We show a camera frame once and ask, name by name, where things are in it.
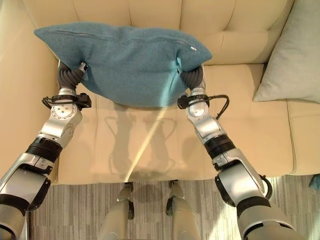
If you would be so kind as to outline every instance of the blue cushion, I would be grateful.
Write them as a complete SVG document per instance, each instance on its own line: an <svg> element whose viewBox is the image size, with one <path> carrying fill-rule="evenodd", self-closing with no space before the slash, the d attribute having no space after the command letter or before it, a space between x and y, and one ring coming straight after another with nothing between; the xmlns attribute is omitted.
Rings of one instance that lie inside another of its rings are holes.
<svg viewBox="0 0 320 240"><path fill-rule="evenodd" d="M34 31L69 68L89 65L83 84L116 103L137 107L176 104L190 71L212 54L193 36L163 28L77 22Z"/></svg>

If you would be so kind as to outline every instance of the light gray pillow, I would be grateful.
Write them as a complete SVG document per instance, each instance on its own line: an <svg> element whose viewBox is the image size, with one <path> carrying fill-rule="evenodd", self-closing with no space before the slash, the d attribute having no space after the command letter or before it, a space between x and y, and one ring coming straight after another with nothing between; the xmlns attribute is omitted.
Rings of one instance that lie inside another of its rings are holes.
<svg viewBox="0 0 320 240"><path fill-rule="evenodd" d="M320 0L296 0L253 101L320 103Z"/></svg>

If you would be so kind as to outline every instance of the silver arm segment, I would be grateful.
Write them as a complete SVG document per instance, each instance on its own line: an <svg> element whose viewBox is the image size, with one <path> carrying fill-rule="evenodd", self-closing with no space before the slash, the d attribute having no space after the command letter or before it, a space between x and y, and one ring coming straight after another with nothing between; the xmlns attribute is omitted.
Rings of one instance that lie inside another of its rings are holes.
<svg viewBox="0 0 320 240"><path fill-rule="evenodd" d="M206 84L191 89L190 96L205 95ZM219 172L215 183L222 199L236 207L238 228L243 240L302 240L286 216L264 197L261 177L240 149L228 138L205 101L189 102L186 115Z"/></svg>
<svg viewBox="0 0 320 240"><path fill-rule="evenodd" d="M86 69L88 66L81 63L76 70L77 81L81 80ZM19 238L26 212L38 208L48 192L51 182L47 176L62 149L72 139L82 119L81 109L91 106L91 102L84 106L74 101L78 99L75 88L61 87L54 97L50 117L34 142L0 179L0 240Z"/></svg>

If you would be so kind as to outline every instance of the sofa seat cushion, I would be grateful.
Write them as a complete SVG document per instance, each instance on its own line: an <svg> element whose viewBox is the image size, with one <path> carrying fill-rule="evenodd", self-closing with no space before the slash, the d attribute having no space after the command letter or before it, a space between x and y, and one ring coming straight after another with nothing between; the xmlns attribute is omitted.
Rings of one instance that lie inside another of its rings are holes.
<svg viewBox="0 0 320 240"><path fill-rule="evenodd" d="M288 100L288 114L296 175L320 173L320 104Z"/></svg>
<svg viewBox="0 0 320 240"><path fill-rule="evenodd" d="M230 97L220 123L258 172L278 176L293 169L287 102L252 102L262 72L262 64L206 66L206 92ZM128 177L204 180L217 175L185 110L127 107L83 86L77 91L90 95L92 108L82 111L83 120L60 155L58 183L116 183ZM223 100L210 106L216 116Z"/></svg>

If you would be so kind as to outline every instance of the sofa armrest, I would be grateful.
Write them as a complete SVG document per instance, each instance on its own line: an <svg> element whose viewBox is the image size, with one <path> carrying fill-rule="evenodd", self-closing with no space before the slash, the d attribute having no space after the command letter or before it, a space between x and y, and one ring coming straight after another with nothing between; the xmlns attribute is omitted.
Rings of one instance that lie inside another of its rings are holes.
<svg viewBox="0 0 320 240"><path fill-rule="evenodd" d="M320 173L320 104L288 100L293 175Z"/></svg>
<svg viewBox="0 0 320 240"><path fill-rule="evenodd" d="M58 91L58 61L34 35L35 27L22 1L4 0L0 5L2 177L50 115L41 100Z"/></svg>

